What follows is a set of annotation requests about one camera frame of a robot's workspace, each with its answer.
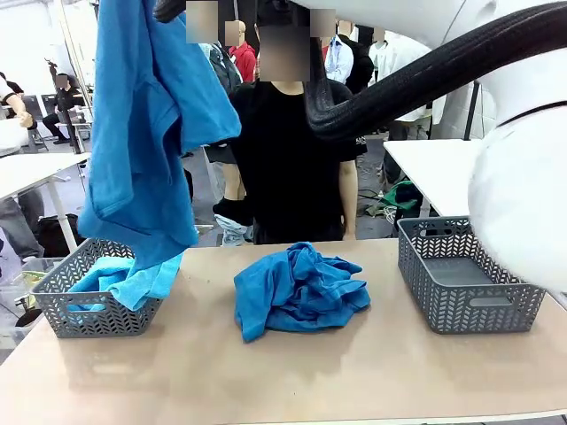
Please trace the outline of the black backpack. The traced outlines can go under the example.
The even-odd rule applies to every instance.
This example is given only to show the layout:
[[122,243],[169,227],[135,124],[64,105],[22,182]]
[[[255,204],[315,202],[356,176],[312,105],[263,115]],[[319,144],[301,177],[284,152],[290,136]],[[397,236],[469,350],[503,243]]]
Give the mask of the black backpack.
[[[85,241],[85,238],[79,234],[77,229],[78,216],[69,213],[66,217],[74,235],[74,240],[77,245],[80,245]],[[41,218],[38,221],[35,236],[38,243],[43,247],[43,256],[45,258],[64,258],[70,253],[56,216]]]

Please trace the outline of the black tripod stand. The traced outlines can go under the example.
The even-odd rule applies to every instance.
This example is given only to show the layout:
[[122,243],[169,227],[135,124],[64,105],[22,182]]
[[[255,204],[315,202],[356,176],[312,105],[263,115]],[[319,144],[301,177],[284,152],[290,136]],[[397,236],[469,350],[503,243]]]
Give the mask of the black tripod stand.
[[473,124],[474,115],[475,115],[475,111],[476,111],[476,105],[477,105],[477,101],[478,101],[479,89],[480,89],[479,82],[473,81],[472,89],[471,89],[471,92],[470,92],[470,104],[469,104],[469,108],[468,108],[468,112],[467,112],[467,120],[466,120],[464,134],[463,134],[463,139],[465,141],[470,140],[472,124]]

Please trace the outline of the turquoise terry garment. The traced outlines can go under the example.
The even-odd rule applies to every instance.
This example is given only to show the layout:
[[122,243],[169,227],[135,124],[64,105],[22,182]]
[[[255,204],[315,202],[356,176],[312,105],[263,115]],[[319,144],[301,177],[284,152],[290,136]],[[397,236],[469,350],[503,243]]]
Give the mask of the turquoise terry garment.
[[135,270],[132,258],[102,257],[67,291],[110,292],[119,304],[135,312],[151,298],[170,295],[182,258],[179,254],[157,266]]

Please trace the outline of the person in grey trousers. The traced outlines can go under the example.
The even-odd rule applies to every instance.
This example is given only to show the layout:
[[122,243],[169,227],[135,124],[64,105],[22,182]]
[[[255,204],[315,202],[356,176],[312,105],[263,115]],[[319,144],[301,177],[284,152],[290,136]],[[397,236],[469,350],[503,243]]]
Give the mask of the person in grey trousers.
[[44,204],[38,189],[30,189],[0,201],[0,228],[22,262],[43,256],[44,248],[35,238]]

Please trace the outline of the mannequin in red jacket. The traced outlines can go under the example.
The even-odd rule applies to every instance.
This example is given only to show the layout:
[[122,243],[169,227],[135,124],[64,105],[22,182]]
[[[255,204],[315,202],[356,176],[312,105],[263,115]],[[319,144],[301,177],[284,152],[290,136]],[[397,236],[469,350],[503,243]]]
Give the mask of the mannequin in red jacket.
[[256,51],[245,39],[246,25],[241,20],[229,23],[229,56],[240,72],[243,82],[256,79]]

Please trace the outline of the seated person in black shirt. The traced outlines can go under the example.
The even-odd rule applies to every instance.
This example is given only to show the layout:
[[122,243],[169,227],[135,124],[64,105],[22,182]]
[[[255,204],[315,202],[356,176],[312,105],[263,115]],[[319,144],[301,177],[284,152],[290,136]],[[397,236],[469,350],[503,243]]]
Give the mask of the seated person in black shirt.
[[15,112],[22,127],[32,129],[35,125],[33,116],[27,111],[27,108],[20,96],[12,90],[7,80],[0,73],[0,103],[6,102]]

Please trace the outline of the blue cotton garment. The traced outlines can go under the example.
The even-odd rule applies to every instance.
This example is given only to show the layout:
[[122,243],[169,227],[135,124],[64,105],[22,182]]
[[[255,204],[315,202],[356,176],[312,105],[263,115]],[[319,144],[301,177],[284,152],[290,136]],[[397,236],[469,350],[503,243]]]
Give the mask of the blue cotton garment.
[[325,257],[310,243],[295,243],[267,256],[270,330],[313,333],[342,328],[370,306],[362,267]]
[[289,262],[280,254],[268,256],[240,272],[234,284],[235,320],[243,340],[250,343],[264,334],[272,308],[284,305],[291,296]]

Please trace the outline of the white side table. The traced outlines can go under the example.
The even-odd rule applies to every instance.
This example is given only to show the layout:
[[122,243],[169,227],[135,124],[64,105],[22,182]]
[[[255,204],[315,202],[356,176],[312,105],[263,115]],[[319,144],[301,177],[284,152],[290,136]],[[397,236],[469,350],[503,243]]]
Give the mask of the white side table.
[[468,185],[482,147],[478,139],[407,140],[385,150],[441,216],[467,216]]

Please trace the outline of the silver metal pole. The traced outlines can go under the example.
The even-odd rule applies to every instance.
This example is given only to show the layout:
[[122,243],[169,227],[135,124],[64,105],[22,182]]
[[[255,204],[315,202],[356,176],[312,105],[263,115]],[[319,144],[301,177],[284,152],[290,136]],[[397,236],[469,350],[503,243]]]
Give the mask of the silver metal pole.
[[53,0],[73,74],[84,100],[85,120],[93,120],[97,3],[91,0]]

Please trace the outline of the green fabric bag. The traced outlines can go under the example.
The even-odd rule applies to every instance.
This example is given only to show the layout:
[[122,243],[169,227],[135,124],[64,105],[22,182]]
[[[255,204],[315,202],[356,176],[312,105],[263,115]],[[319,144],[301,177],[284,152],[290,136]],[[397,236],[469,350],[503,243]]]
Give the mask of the green fabric bag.
[[409,180],[401,181],[391,187],[382,196],[381,202],[398,210],[408,211],[419,207],[423,202],[423,195],[415,184]]

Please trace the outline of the seated person with black hair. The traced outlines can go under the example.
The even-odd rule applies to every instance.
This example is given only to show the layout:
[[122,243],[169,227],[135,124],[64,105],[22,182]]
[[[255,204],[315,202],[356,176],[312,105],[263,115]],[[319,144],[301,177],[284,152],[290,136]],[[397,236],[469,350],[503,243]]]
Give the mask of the seated person with black hair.
[[56,89],[58,94],[54,103],[54,112],[43,118],[44,126],[51,132],[56,140],[55,145],[70,143],[70,138],[65,137],[57,124],[62,122],[63,111],[72,110],[77,106],[84,106],[84,98],[80,90],[71,82],[69,75],[58,73],[56,75]]

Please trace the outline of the mannequin in black jacket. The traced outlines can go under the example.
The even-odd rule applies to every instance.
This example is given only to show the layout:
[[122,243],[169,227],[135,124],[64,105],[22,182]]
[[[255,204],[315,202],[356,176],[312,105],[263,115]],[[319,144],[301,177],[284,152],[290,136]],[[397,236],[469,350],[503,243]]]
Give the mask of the mannequin in black jacket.
[[338,36],[353,53],[353,66],[346,86],[353,94],[360,93],[368,87],[373,74],[374,65],[369,57],[369,47],[372,44],[373,29],[371,27],[357,27],[350,21],[338,22]]

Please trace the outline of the clear plastic storage bin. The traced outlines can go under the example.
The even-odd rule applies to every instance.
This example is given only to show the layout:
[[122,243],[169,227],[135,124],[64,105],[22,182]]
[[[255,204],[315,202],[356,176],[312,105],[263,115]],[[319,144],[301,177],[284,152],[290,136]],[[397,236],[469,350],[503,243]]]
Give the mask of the clear plastic storage bin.
[[30,259],[0,280],[0,329],[23,330],[42,314],[32,289],[53,268],[52,259]]

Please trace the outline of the person in black t-shirt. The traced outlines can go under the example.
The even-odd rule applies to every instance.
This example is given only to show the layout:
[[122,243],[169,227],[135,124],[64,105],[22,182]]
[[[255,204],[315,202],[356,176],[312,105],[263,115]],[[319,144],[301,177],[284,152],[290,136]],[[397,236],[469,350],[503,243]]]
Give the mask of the person in black t-shirt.
[[241,133],[229,146],[256,244],[343,240],[340,192],[358,190],[364,137],[327,142],[307,122],[308,18],[290,0],[255,0],[260,77],[230,94]]

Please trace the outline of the person's left forearm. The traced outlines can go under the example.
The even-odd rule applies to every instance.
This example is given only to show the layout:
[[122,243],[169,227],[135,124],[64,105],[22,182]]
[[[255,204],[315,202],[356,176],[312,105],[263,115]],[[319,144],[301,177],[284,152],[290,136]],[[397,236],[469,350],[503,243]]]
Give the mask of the person's left forearm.
[[340,192],[343,207],[345,232],[354,234],[356,229],[358,190],[343,190]]

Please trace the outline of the grey woven plastic basket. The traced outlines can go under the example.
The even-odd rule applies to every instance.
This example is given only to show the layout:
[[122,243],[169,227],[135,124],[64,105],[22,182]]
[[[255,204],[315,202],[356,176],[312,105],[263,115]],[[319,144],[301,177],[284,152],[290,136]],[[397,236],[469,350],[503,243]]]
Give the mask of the grey woven plastic basket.
[[441,335],[532,328],[546,291],[501,267],[466,217],[398,221],[398,267],[430,329]]
[[151,298],[132,312],[110,292],[67,291],[102,257],[134,259],[134,254],[120,243],[88,239],[32,289],[31,294],[57,337],[138,336],[150,326],[164,299]]

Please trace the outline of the mannequin in light blue shirt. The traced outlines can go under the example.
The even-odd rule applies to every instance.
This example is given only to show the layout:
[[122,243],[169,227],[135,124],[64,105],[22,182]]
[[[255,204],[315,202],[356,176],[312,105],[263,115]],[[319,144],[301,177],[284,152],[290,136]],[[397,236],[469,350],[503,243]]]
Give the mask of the mannequin in light blue shirt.
[[353,69],[353,51],[339,35],[331,38],[324,62],[328,79],[345,84]]

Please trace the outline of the mannequin in white shirt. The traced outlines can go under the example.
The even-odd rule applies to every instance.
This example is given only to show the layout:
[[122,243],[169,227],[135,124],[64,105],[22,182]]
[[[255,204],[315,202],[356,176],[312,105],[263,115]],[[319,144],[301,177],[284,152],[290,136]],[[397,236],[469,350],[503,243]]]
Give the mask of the mannequin in white shirt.
[[[404,35],[375,29],[376,40],[369,47],[369,57],[374,66],[368,86],[399,71],[431,49]],[[390,140],[427,140],[431,127],[441,122],[447,96],[423,105],[400,116],[388,125]]]

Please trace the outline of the blue t-shirt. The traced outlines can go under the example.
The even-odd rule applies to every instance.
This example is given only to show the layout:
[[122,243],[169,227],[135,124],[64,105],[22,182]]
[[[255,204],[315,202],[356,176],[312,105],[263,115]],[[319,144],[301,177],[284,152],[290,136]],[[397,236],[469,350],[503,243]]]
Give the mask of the blue t-shirt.
[[186,21],[157,0],[100,0],[92,153],[82,236],[127,245],[136,269],[198,240],[183,154],[239,135],[228,95]]

